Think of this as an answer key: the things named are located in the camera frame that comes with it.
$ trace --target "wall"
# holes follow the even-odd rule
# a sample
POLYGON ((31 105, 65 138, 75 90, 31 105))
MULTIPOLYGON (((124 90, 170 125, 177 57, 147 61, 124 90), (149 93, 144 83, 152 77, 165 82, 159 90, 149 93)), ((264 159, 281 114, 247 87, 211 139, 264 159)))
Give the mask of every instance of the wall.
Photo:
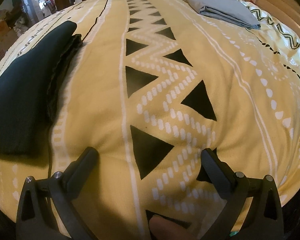
POLYGON ((0 10, 3 9, 11 11, 13 9, 12 0, 3 0, 2 4, 0 5, 0 10))

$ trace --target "metal screw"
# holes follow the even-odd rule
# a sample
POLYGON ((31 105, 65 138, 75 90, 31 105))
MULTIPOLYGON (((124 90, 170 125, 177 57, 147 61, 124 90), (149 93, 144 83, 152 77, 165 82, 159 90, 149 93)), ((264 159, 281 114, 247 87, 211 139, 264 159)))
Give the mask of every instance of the metal screw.
POLYGON ((26 177, 26 183, 31 182, 33 179, 34 179, 34 177, 32 177, 32 176, 26 177))
POLYGON ((243 178, 244 177, 244 174, 241 172, 241 171, 237 171, 235 173, 235 175, 238 177, 238 178, 243 178))
POLYGON ((55 172, 54 174, 53 174, 53 177, 55 178, 55 179, 58 179, 58 178, 60 178, 61 176, 62 176, 62 172, 61 171, 57 171, 57 172, 55 172))
POLYGON ((267 181, 273 181, 273 178, 272 178, 272 176, 270 176, 270 175, 267 175, 267 176, 266 176, 266 179, 267 179, 267 181))

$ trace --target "bed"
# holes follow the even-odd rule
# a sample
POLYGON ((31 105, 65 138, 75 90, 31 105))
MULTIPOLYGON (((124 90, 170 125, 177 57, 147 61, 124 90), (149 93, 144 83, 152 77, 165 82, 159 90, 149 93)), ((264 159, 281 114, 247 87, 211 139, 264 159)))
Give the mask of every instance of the bed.
POLYGON ((38 155, 0 153, 0 210, 15 221, 25 178, 64 171, 87 146, 98 150, 100 165, 74 205, 99 239, 151 239, 147 212, 203 236, 225 206, 199 178, 206 147, 234 171, 273 176, 288 203, 300 189, 300 39, 239 1, 260 30, 200 16, 182 0, 86 0, 23 34, 1 60, 0 76, 67 20, 83 46, 53 125, 36 135, 38 155))

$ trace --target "black mount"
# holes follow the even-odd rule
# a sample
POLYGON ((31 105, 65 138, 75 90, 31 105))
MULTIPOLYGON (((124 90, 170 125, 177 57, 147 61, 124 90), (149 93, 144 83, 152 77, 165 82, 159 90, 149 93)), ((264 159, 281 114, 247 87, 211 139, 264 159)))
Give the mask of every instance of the black mount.
MULTIPOLYGON (((88 147, 64 173, 58 171, 49 179, 26 178, 18 206, 17 240, 98 240, 71 203, 78 197, 98 158, 98 152, 88 147), (52 199, 71 238, 58 231, 47 198, 52 199)), ((263 179, 251 179, 242 172, 234 173, 209 148, 201 153, 201 165, 220 197, 227 200, 221 214, 201 240, 283 239, 282 208, 277 187, 270 175, 263 179), (248 215, 239 233, 230 237, 247 197, 253 197, 248 215)))
POLYGON ((201 152, 204 167, 219 196, 227 200, 226 206, 201 240, 282 240, 283 216, 274 179, 247 178, 218 159, 209 148, 201 152), (239 217, 247 197, 253 197, 248 215, 234 236, 229 234, 239 217))
POLYGON ((78 197, 98 158, 98 152, 88 147, 64 173, 57 171, 49 179, 26 178, 17 212, 17 240, 98 240, 71 203, 78 197), (71 238, 58 231, 46 198, 52 199, 71 238))

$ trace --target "white stripe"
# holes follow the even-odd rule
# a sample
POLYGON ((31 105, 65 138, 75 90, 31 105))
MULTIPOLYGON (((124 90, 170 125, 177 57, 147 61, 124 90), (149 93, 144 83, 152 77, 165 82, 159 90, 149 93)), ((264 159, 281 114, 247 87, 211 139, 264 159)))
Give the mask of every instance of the white stripe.
POLYGON ((168 174, 170 178, 173 178, 173 170, 171 167, 168 168, 168 174))
POLYGON ((162 178, 163 178, 163 182, 164 182, 165 184, 168 184, 168 183, 169 183, 169 179, 168 179, 167 173, 163 173, 163 174, 162 174, 162 178))
MULTIPOLYGON (((180 3, 179 1, 177 0, 173 0, 174 2, 177 2, 179 3, 180 5, 184 6, 182 3, 180 3)), ((273 145, 272 145, 272 142, 271 142, 271 139, 269 137, 269 134, 267 132, 267 129, 266 129, 266 126, 263 122, 263 119, 260 115, 260 112, 259 112, 259 109, 258 107, 256 106, 255 102, 254 102, 254 99, 252 98, 252 91, 251 91, 251 88, 250 88, 250 85, 245 81, 243 80, 242 76, 241 76, 241 71, 240 71, 240 68, 238 66, 238 64, 229 56, 227 55, 223 50, 222 48, 219 46, 219 44, 217 43, 217 41, 215 41, 198 23, 196 23, 191 17, 189 17, 187 14, 185 14, 184 12, 180 11, 183 16, 185 18, 187 18, 188 20, 192 21, 193 25, 203 34, 206 36, 206 38, 208 39, 209 43, 211 44, 211 46, 215 49, 215 51, 224 59, 226 60, 229 65, 232 66, 232 68, 234 69, 234 75, 236 76, 237 78, 237 81, 238 81, 238 84, 239 86, 247 93, 247 95, 249 96, 250 98, 250 101, 253 105, 253 110, 254 110, 254 115, 255 115, 255 120, 256 120, 256 123, 259 127, 259 130, 260 130, 260 133, 261 133, 261 137, 262 137, 262 142, 264 144, 264 148, 265 148, 265 151, 266 151, 266 154, 267 154, 267 158, 268 158, 268 162, 269 162, 269 173, 270 175, 273 174, 273 168, 272 168, 272 160, 271 160, 271 157, 270 157, 270 153, 269 153, 269 150, 268 150, 268 147, 266 145, 266 142, 265 142, 265 138, 264 138, 264 135, 263 135, 263 131, 261 129, 261 126, 259 124, 259 121, 258 121, 258 118, 257 118, 257 115, 261 121, 261 124, 265 130, 265 133, 266 133, 266 136, 267 136, 267 139, 268 139, 268 142, 269 142, 269 145, 270 145, 270 148, 271 148, 271 151, 272 151, 272 154, 273 154, 273 158, 274 158, 274 162, 275 162, 275 172, 274 172, 274 178, 275 180, 277 181, 277 166, 278 166, 278 161, 277 161, 277 157, 276 157, 276 154, 274 152, 274 148, 273 148, 273 145), (241 81, 242 83, 244 83, 245 85, 247 85, 248 89, 250 90, 250 92, 248 91, 248 89, 246 87, 244 87, 242 84, 241 84, 241 81)))
POLYGON ((180 187, 181 187, 181 190, 182 191, 185 191, 186 190, 186 184, 184 181, 180 181, 180 187))
POLYGON ((119 65, 119 84, 120 84, 120 100, 121 100, 121 111, 122 111, 122 137, 124 141, 125 146, 125 152, 126 152, 126 160, 129 166, 130 170, 130 179, 131 179, 131 188, 132 188, 132 194, 133 194, 133 202, 136 210, 136 217, 138 222, 138 229, 139 233, 142 239, 145 238, 145 229, 143 227, 143 221, 141 216, 141 209, 140 209, 140 202, 139 202, 139 196, 138 196, 138 188, 137 188, 137 181, 136 181, 136 175, 133 168, 133 163, 131 161, 131 152, 129 148, 129 140, 128 140, 128 132, 127 132, 127 112, 126 112, 126 106, 125 106, 125 95, 124 95, 124 86, 123 86, 123 53, 125 49, 125 34, 128 31, 128 24, 129 19, 127 19, 126 28, 125 31, 122 34, 121 37, 121 54, 120 54, 120 65, 119 65))
POLYGON ((156 187, 152 188, 152 195, 153 195, 154 200, 159 199, 159 193, 158 193, 158 189, 156 187))
POLYGON ((63 120, 62 120, 62 124, 61 124, 61 146, 62 146, 62 153, 64 156, 62 158, 62 162, 64 163, 64 165, 60 165, 61 163, 61 158, 59 159, 58 157, 60 156, 59 151, 56 149, 57 144, 53 141, 53 138, 51 140, 51 145, 53 147, 53 157, 57 160, 55 162, 55 165, 53 167, 53 171, 52 173, 56 172, 56 171, 63 171, 65 170, 65 168, 70 164, 70 157, 68 154, 68 150, 66 148, 66 143, 65 143, 65 129, 66 129, 66 119, 68 116, 68 105, 71 99, 71 86, 72 86, 72 81, 73 81, 73 77, 74 75, 77 73, 78 69, 81 66, 81 62, 82 59, 84 57, 87 45, 90 44, 94 37, 96 36, 96 34, 98 33, 98 31, 100 30, 101 26, 103 25, 103 23, 105 22, 105 17, 106 15, 109 13, 109 10, 111 8, 111 2, 112 0, 108 0, 108 3, 106 5, 106 9, 103 11, 102 15, 99 17, 97 24, 93 27, 93 31, 91 31, 88 36, 87 39, 84 42, 83 47, 80 49, 80 52, 73 58, 73 60, 70 63, 70 68, 69 68, 69 74, 67 74, 67 78, 64 80, 62 87, 61 87, 61 91, 66 91, 66 93, 68 94, 64 94, 63 97, 66 97, 66 100, 64 101, 63 107, 62 107, 62 111, 60 111, 60 114, 64 115, 63 120))
POLYGON ((97 4, 97 2, 99 2, 100 0, 96 0, 93 5, 89 8, 89 10, 83 15, 83 17, 77 21, 77 23, 80 23, 83 21, 83 19, 91 12, 91 10, 94 8, 94 6, 97 4))
POLYGON ((177 161, 173 161, 173 162, 172 162, 172 165, 173 165, 174 171, 175 171, 175 172, 178 172, 178 171, 179 171, 179 166, 178 166, 177 161))
POLYGON ((159 190, 163 190, 162 179, 157 179, 157 185, 158 185, 159 190))

